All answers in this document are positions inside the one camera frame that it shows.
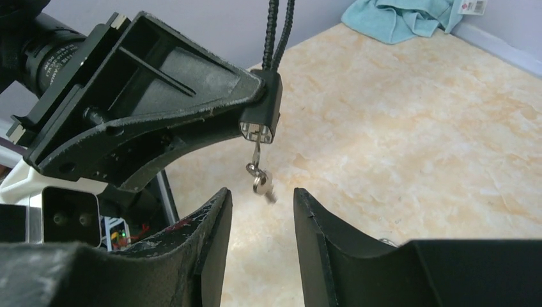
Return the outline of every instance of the blue cloth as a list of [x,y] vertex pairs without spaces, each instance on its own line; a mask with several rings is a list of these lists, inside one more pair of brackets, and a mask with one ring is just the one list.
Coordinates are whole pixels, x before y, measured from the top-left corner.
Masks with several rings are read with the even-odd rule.
[[450,33],[463,15],[461,0],[357,0],[341,21],[383,43],[431,37],[437,28]]

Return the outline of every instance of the price tag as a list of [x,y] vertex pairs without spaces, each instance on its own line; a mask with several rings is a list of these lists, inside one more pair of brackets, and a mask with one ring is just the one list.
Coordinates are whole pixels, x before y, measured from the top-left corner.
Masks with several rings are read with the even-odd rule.
[[488,0],[462,0],[459,7],[459,14],[462,15],[484,15]]

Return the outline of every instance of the marble-patterned floor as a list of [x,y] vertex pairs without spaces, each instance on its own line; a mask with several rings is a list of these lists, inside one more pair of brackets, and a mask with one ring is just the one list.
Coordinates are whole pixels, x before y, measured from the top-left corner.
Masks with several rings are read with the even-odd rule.
[[253,194],[243,139],[167,168],[181,216],[232,190],[222,306],[303,306],[295,187],[397,244],[542,237],[542,80],[442,32],[390,46],[343,25],[289,49],[280,72],[261,163],[276,204]]

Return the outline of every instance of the black rope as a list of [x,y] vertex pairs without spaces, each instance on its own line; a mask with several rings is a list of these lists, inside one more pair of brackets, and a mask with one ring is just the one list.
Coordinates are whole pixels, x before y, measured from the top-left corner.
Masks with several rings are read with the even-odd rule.
[[281,60],[283,58],[284,51],[286,50],[286,45],[288,44],[288,39],[290,38],[291,27],[293,25],[293,7],[295,6],[295,0],[288,0],[288,5],[286,6],[286,17],[284,21],[283,34],[281,35],[281,40],[279,40],[279,45],[277,50],[273,55],[273,62],[271,64],[272,70],[278,70]]
[[273,49],[275,49],[275,33],[279,16],[279,0],[269,0],[267,15],[267,30],[265,31],[265,45],[263,48],[262,69],[270,70],[273,62]]
[[267,15],[267,30],[265,35],[265,45],[263,48],[263,70],[278,70],[283,58],[288,39],[290,38],[291,27],[293,25],[293,8],[295,0],[288,0],[286,7],[286,17],[284,21],[283,33],[277,45],[277,50],[273,52],[275,47],[275,34],[277,31],[277,20],[279,17],[279,0],[269,0],[269,10]]

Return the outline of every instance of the black plastic bracket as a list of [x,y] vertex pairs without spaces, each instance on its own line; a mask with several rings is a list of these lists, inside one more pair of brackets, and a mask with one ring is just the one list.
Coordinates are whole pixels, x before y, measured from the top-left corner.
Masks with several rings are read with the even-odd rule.
[[[241,136],[244,108],[262,96],[264,80],[148,13],[123,27],[114,45],[98,51],[91,36],[39,101],[57,107],[29,136],[24,159],[45,176],[138,192],[182,155]],[[94,48],[87,50],[87,41]],[[81,74],[74,63],[85,50],[105,56],[77,63],[90,67],[74,84],[72,74]]]
[[239,127],[244,138],[263,144],[271,144],[279,123],[283,82],[281,75],[273,70],[254,69],[251,72],[265,81],[265,91],[258,103],[248,106],[239,119]]
[[231,193],[125,251],[0,244],[5,306],[220,306]]
[[537,306],[542,240],[412,240],[394,248],[294,190],[306,306]]

